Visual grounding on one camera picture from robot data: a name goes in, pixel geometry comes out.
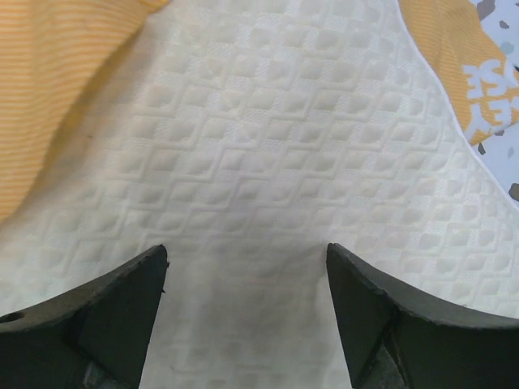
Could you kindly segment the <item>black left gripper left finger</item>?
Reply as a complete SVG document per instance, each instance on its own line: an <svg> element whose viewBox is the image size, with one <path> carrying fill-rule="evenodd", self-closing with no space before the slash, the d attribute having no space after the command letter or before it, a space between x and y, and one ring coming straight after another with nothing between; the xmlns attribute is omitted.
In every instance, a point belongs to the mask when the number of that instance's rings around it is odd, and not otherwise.
<svg viewBox="0 0 519 389"><path fill-rule="evenodd" d="M1 317L3 388L137 388L169 267L163 245Z"/></svg>

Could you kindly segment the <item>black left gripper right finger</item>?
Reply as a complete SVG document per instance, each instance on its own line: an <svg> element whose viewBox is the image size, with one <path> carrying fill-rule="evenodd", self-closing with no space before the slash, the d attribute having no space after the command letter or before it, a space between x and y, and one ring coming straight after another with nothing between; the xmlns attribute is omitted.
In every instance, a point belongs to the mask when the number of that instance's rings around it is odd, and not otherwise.
<svg viewBox="0 0 519 389"><path fill-rule="evenodd" d="M516 388L518 321L425 293L338 244L332 303L354 388Z"/></svg>

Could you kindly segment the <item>cream quilted pillow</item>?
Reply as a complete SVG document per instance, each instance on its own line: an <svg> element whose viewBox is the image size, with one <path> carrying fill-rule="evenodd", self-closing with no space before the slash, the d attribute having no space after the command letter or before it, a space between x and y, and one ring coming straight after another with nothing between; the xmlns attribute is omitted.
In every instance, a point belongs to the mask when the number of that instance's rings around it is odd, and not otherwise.
<svg viewBox="0 0 519 389"><path fill-rule="evenodd" d="M518 212L394 1L173 1L1 228L1 312L162 244L144 388L347 388L331 242L518 315Z"/></svg>

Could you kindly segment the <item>orange mickey mouse pillowcase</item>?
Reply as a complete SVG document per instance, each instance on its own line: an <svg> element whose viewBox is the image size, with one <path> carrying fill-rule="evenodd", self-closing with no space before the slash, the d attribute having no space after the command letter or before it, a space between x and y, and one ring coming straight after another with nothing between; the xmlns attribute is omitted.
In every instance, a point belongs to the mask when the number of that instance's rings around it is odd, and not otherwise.
<svg viewBox="0 0 519 389"><path fill-rule="evenodd" d="M54 136L162 1L1 4L1 216L27 197ZM518 121L518 4L402 1L401 14L473 145Z"/></svg>

